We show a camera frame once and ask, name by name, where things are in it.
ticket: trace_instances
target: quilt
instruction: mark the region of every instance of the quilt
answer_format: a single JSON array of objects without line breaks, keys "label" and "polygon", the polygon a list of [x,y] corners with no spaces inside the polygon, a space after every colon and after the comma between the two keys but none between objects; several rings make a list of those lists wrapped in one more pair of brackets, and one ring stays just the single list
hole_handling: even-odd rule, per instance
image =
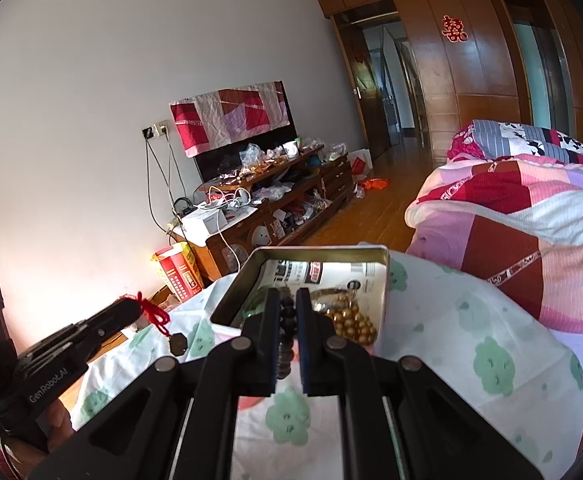
[{"label": "quilt", "polygon": [[[202,358],[239,335],[210,322],[234,277],[221,278],[170,312],[169,330],[189,338],[178,360]],[[547,480],[558,480],[571,466],[583,432],[580,361],[493,285],[391,251],[383,331],[377,355],[420,357]],[[82,380],[74,426],[89,424],[130,381],[168,354],[167,339],[150,326],[95,360]],[[340,480],[340,431],[338,399],[302,393],[296,352],[291,374],[278,381],[273,396],[241,398],[231,478]]]},{"label": "quilt", "polygon": [[407,253],[487,280],[546,327],[583,333],[583,165],[464,155],[408,206]]}]

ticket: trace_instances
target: white bedsheet with green pattern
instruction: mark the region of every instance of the white bedsheet with green pattern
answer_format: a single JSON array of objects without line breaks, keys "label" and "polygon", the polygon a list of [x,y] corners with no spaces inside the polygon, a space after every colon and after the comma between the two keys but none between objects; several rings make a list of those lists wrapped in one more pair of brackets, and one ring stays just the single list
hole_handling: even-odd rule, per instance
[{"label": "white bedsheet with green pattern", "polygon": [[[487,282],[392,251],[385,335],[377,355],[418,355],[531,460],[558,479],[583,432],[583,370],[575,354]],[[209,316],[234,279],[226,276],[170,314],[188,335],[181,361],[205,356],[239,331]],[[72,413],[79,428],[156,358],[168,342],[149,327],[97,359]],[[268,399],[243,399],[232,478],[341,479],[337,400],[302,394],[299,366]]]}]

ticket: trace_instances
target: tv stand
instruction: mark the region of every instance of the tv stand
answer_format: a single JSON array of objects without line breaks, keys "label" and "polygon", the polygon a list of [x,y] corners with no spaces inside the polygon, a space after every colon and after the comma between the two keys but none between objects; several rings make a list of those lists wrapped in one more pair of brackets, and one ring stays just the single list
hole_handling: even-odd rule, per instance
[{"label": "tv stand", "polygon": [[[306,178],[294,184],[293,189],[285,193],[280,200],[274,202],[264,200],[264,202],[256,206],[258,209],[257,212],[237,224],[226,228],[222,232],[225,240],[238,253],[241,261],[244,261],[246,256],[251,254],[257,247],[254,245],[253,238],[258,228],[263,226],[267,230],[271,240],[270,245],[285,246],[297,244],[314,233],[321,224],[334,216],[338,209],[353,196],[353,177],[351,176],[351,166],[347,161],[346,155],[340,156],[336,160],[325,163],[322,166],[311,167],[307,165],[309,156],[321,149],[322,146],[319,146],[313,150],[303,152],[297,158],[270,168],[262,174],[255,175],[251,179],[243,179],[239,184],[224,187],[218,186],[220,189],[228,191],[236,187],[251,189],[256,183],[275,176],[287,170],[287,168],[290,170],[303,168],[309,172]],[[214,181],[206,182],[200,189],[209,189],[209,186],[216,186],[216,184]],[[284,236],[278,236],[275,227],[276,220],[273,216],[274,211],[284,209],[285,206],[302,197],[305,193],[311,192],[313,189],[318,189],[320,196],[331,200],[331,204],[322,211],[316,212],[312,218],[297,226],[294,231]],[[174,235],[178,241],[185,241],[185,238],[178,233],[174,233]],[[227,248],[220,234],[216,233],[210,236],[207,239],[206,245],[202,247],[192,242],[188,243],[196,255],[198,268],[203,278],[207,281],[214,282],[222,276],[238,270],[236,258]]]}]

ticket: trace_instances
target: drawer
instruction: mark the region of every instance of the drawer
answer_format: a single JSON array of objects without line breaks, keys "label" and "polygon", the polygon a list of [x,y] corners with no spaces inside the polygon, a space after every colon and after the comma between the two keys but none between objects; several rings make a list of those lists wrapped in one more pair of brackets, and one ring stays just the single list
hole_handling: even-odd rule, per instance
[{"label": "drawer", "polygon": [[351,166],[349,165],[347,158],[345,158],[345,160],[338,164],[337,166],[334,166],[333,169],[325,173],[323,175],[323,182],[327,186],[328,184],[331,184],[332,182],[343,176],[343,174],[345,173],[351,174]]},{"label": "drawer", "polygon": [[346,171],[340,177],[331,182],[324,183],[325,198],[333,200],[336,196],[342,193],[347,187],[353,188],[353,179],[351,178],[351,171]]},{"label": "drawer", "polygon": [[334,170],[336,168],[340,168],[345,162],[347,162],[347,155],[339,156],[335,160],[332,160],[331,162],[323,164],[320,168],[320,174],[324,178],[324,177],[328,176],[329,174],[334,173]]}]

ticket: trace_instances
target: red tassel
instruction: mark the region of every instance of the red tassel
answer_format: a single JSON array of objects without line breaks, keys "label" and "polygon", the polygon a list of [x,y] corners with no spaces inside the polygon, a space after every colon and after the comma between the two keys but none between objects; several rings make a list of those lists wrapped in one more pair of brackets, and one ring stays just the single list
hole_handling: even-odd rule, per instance
[{"label": "red tassel", "polygon": [[147,298],[143,298],[142,292],[139,292],[138,297],[133,299],[140,303],[142,313],[145,315],[148,322],[152,325],[155,325],[155,327],[158,329],[158,332],[160,332],[162,335],[171,337],[171,334],[166,327],[167,323],[171,321],[169,313],[162,310],[162,308],[159,306],[151,303],[151,301],[149,301]]}]

